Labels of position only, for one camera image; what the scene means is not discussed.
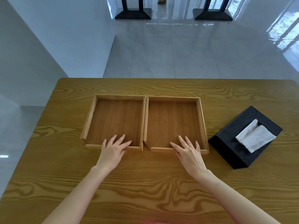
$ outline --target black tissue box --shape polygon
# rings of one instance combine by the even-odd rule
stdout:
[[[275,136],[282,131],[281,127],[250,106],[208,141],[233,169],[249,167],[271,143],[269,142],[250,153],[244,145],[238,142],[236,136],[255,119],[258,120],[259,125],[266,127]]]

